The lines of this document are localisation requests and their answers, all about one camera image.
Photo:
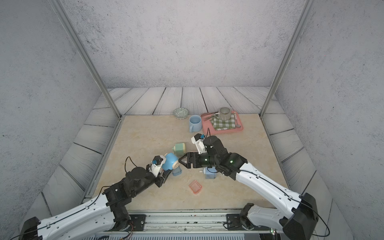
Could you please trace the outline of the blue transparent tray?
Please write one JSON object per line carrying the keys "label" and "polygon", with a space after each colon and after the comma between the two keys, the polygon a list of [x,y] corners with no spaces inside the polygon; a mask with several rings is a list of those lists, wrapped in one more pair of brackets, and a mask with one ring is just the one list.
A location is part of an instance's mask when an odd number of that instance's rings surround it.
{"label": "blue transparent tray", "polygon": [[173,176],[179,176],[182,174],[182,169],[180,166],[178,166],[177,168],[173,169],[173,172],[172,172]]}

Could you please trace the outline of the green yellow pencil sharpener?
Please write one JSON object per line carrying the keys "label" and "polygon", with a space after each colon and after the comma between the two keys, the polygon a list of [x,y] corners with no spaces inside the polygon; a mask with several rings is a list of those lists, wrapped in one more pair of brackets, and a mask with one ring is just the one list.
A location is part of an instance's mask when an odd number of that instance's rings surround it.
{"label": "green yellow pencil sharpener", "polygon": [[187,152],[185,143],[175,144],[172,150],[177,157],[182,157]]}

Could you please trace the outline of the blue pencil sharpener round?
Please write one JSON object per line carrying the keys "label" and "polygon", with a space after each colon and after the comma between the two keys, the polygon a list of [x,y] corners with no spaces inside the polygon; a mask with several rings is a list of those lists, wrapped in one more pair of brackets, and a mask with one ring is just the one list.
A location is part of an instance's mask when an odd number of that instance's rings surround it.
{"label": "blue pencil sharpener round", "polygon": [[172,171],[179,167],[180,165],[179,158],[175,154],[169,153],[165,156],[165,158],[166,158],[166,161],[162,165],[162,169],[164,171],[168,171],[168,170]]}

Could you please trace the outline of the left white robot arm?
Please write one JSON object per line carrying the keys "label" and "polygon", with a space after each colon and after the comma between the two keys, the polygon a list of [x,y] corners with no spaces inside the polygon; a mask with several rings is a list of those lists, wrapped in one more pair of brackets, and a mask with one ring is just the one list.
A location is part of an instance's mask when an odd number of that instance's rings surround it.
{"label": "left white robot arm", "polygon": [[157,175],[149,167],[136,167],[90,201],[62,214],[25,221],[18,240],[81,239],[103,231],[132,231],[134,221],[126,205],[151,185],[161,187],[171,171],[160,169]]}

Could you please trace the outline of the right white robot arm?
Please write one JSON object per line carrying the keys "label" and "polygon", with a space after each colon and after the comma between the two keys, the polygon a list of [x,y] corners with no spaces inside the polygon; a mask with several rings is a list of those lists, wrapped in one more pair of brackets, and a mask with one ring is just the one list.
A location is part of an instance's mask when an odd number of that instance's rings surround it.
{"label": "right white robot arm", "polygon": [[282,231],[291,240],[311,239],[319,221],[316,199],[300,195],[276,183],[257,170],[247,159],[229,153],[216,136],[197,141],[199,152],[188,152],[179,158],[186,168],[210,168],[242,183],[273,204],[273,209],[248,203],[239,214],[238,227],[251,231],[268,227]]}

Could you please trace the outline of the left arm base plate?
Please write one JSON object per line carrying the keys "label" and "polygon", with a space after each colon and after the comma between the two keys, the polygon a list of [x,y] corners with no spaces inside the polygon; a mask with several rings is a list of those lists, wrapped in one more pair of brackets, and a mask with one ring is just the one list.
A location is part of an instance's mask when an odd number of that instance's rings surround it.
{"label": "left arm base plate", "polygon": [[147,215],[133,214],[129,215],[127,219],[123,220],[123,226],[120,231],[124,232],[143,232]]}

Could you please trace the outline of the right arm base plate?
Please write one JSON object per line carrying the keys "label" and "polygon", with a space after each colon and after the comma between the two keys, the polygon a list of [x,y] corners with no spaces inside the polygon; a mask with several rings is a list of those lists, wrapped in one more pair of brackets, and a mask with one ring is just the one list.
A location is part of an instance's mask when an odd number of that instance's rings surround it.
{"label": "right arm base plate", "polygon": [[226,221],[223,227],[228,231],[269,231],[270,229],[264,226],[255,226],[244,224],[241,220],[240,214],[226,214]]}

